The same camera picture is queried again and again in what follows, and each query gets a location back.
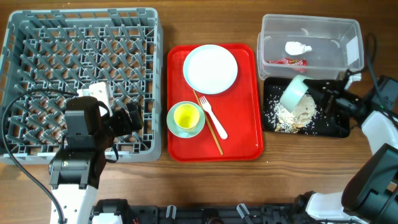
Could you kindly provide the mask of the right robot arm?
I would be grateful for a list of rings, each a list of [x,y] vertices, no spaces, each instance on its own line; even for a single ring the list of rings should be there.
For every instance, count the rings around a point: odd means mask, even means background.
[[[299,195],[290,211],[293,223],[397,223],[397,190],[388,189],[397,183],[397,80],[381,76],[365,98],[345,86],[298,75],[285,91],[295,101],[309,92],[330,119],[341,113],[356,120],[372,152],[344,191]]]

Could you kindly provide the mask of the yellow plastic cup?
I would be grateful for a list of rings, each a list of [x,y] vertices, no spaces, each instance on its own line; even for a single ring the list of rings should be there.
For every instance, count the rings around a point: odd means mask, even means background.
[[[174,121],[178,127],[190,130],[199,122],[200,114],[197,107],[190,103],[184,103],[177,106],[174,111]]]

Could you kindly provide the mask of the wooden chopstick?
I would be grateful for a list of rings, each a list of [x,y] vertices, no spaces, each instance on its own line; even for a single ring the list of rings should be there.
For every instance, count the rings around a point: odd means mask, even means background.
[[[196,98],[197,103],[199,104],[200,108],[201,108],[203,111],[205,111],[205,110],[204,110],[204,107],[203,107],[203,105],[202,105],[202,103],[200,102],[200,99],[199,99],[199,97],[198,97],[196,91],[195,91],[195,90],[192,90],[192,91],[193,91],[193,94],[195,95],[195,98]],[[210,124],[210,121],[209,121],[209,119],[208,119],[206,113],[205,113],[205,121],[206,121],[206,123],[207,123],[207,125],[208,125],[208,128],[209,128],[209,130],[210,130],[210,133],[211,133],[211,135],[212,135],[212,137],[213,137],[213,139],[214,139],[214,142],[215,142],[215,144],[216,144],[216,146],[217,146],[217,148],[218,148],[220,154],[223,156],[223,155],[224,155],[224,152],[223,152],[223,150],[222,150],[222,148],[221,148],[221,146],[220,146],[220,144],[219,144],[219,142],[218,142],[218,139],[217,139],[217,137],[216,137],[216,135],[215,135],[215,133],[214,133],[214,130],[213,130],[211,124]]]

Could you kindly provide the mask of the red snack wrapper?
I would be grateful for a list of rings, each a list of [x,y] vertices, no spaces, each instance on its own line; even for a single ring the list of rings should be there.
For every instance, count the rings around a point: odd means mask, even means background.
[[[281,64],[281,65],[294,65],[294,66],[307,66],[307,61],[305,59],[282,58],[279,60],[268,60],[267,63]]]

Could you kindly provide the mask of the mint green bowl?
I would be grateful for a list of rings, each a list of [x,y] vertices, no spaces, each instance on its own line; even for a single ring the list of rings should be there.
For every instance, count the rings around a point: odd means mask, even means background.
[[[293,112],[299,101],[308,90],[308,86],[304,84],[304,80],[310,79],[303,75],[296,75],[289,83],[280,98],[280,104],[289,112]]]

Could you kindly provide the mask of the white plastic fork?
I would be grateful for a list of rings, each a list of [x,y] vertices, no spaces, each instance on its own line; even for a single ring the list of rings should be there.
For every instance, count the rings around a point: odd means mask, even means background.
[[[221,139],[227,139],[228,138],[228,134],[225,131],[224,127],[221,125],[221,123],[218,121],[218,118],[215,116],[214,112],[212,111],[212,107],[210,105],[210,103],[208,102],[208,100],[206,99],[205,96],[201,96],[199,98],[200,103],[203,107],[203,109],[210,115],[211,120],[213,122],[213,124],[215,125],[215,128],[218,132],[218,134],[220,135]]]

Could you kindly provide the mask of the light blue bowl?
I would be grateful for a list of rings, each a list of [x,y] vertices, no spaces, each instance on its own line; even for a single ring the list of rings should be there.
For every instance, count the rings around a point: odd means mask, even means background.
[[[190,130],[185,130],[182,129],[180,127],[177,126],[177,124],[174,121],[174,111],[177,108],[177,106],[182,105],[184,103],[190,103],[193,104],[197,107],[197,109],[199,110],[199,114],[200,114],[200,119],[198,124]],[[194,136],[196,136],[197,134],[199,134],[203,127],[205,125],[205,115],[203,110],[196,104],[193,103],[191,101],[181,101],[175,105],[173,105],[173,107],[171,107],[171,109],[169,110],[168,114],[167,114],[167,126],[168,129],[171,131],[172,134],[174,134],[175,136],[179,137],[179,138],[192,138]]]

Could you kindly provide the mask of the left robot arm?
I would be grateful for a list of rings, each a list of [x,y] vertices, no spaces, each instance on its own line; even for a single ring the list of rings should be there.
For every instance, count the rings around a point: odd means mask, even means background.
[[[96,201],[100,175],[107,163],[105,150],[116,149],[114,139],[143,127],[141,106],[128,103],[126,109],[100,109],[106,105],[92,96],[67,102],[67,134],[49,164],[50,185],[56,201],[51,223],[138,223],[138,216],[125,199]]]

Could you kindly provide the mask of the white round plate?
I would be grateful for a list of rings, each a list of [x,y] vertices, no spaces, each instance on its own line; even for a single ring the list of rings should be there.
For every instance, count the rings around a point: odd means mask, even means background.
[[[215,95],[226,91],[238,76],[233,54],[219,45],[201,45],[183,62],[183,77],[195,91]]]

